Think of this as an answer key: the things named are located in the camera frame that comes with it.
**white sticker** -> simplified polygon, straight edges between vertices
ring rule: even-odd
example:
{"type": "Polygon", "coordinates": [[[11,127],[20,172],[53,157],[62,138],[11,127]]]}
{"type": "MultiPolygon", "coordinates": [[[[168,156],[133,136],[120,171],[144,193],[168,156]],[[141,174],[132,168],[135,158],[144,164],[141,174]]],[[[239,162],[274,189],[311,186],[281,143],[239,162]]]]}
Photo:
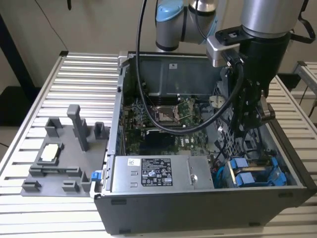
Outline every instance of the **white sticker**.
{"type": "Polygon", "coordinates": [[[140,166],[140,159],[134,159],[134,158],[129,158],[128,159],[128,166],[140,166]]]}
{"type": "Polygon", "coordinates": [[[177,64],[176,63],[170,63],[169,64],[169,69],[177,69],[177,64]]]}

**ribbed aluminum surface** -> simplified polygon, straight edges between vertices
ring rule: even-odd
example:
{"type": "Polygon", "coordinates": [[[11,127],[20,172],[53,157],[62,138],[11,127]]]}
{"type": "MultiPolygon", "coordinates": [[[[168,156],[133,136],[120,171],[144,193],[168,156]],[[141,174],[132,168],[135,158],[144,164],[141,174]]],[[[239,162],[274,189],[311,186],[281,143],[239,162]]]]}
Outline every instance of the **ribbed aluminum surface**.
{"type": "MultiPolygon", "coordinates": [[[[51,82],[33,110],[35,115],[29,115],[30,121],[23,126],[24,130],[21,129],[21,135],[17,135],[11,154],[4,158],[8,161],[0,176],[2,237],[109,236],[91,198],[22,197],[19,193],[46,135],[43,126],[48,117],[59,116],[63,124],[70,123],[66,109],[69,104],[76,103],[81,106],[81,116],[88,124],[103,121],[110,125],[114,100],[110,95],[116,89],[116,64],[116,56],[69,54],[58,64],[60,69],[48,79],[51,82]]],[[[317,182],[317,131],[278,78],[270,85],[268,101],[317,182]]],[[[315,238],[316,224],[317,196],[314,196],[299,208],[284,210],[264,228],[146,234],[144,237],[315,238]]]]}

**barcode label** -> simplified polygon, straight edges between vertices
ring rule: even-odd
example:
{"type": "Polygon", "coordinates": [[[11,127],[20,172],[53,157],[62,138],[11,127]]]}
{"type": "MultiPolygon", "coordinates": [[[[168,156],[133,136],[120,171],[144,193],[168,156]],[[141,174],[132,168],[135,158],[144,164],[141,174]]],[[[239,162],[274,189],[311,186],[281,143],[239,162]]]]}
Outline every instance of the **barcode label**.
{"type": "Polygon", "coordinates": [[[134,158],[128,159],[128,166],[140,166],[140,163],[141,163],[140,159],[134,159],[134,158]]]}

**gray plastic post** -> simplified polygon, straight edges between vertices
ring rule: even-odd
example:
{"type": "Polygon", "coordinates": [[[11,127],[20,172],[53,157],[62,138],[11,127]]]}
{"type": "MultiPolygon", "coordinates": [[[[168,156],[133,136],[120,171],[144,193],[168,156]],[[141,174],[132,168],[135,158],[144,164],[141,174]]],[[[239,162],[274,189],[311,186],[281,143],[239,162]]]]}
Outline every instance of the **gray plastic post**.
{"type": "Polygon", "coordinates": [[[81,123],[79,105],[69,105],[67,110],[67,116],[73,121],[75,134],[78,136],[78,141],[82,151],[87,151],[89,149],[86,132],[81,123]]]}

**wall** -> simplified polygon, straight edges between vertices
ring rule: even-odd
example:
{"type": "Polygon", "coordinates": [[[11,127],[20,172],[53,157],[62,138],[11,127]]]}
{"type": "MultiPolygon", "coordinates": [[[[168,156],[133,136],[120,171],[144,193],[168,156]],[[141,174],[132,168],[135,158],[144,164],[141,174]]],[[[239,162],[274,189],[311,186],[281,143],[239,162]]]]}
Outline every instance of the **wall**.
{"type": "MultiPolygon", "coordinates": [[[[66,0],[38,2],[70,51],[117,54],[121,50],[135,49],[142,0],[72,0],[71,11],[67,9],[66,0]]],[[[240,24],[242,5],[243,0],[229,0],[225,28],[240,24]]],[[[310,0],[304,17],[317,29],[315,9],[317,0],[310,0]]],[[[149,0],[142,30],[143,51],[156,49],[154,10],[155,0],[149,0]]],[[[63,44],[33,0],[0,0],[0,13],[34,83],[42,85],[59,52],[65,50],[63,44]]],[[[295,30],[297,34],[306,35],[299,23],[295,30]]],[[[205,47],[181,44],[179,51],[204,53],[205,47]]],[[[291,72],[298,60],[317,61],[317,42],[313,45],[294,43],[285,55],[280,71],[291,72]]]]}

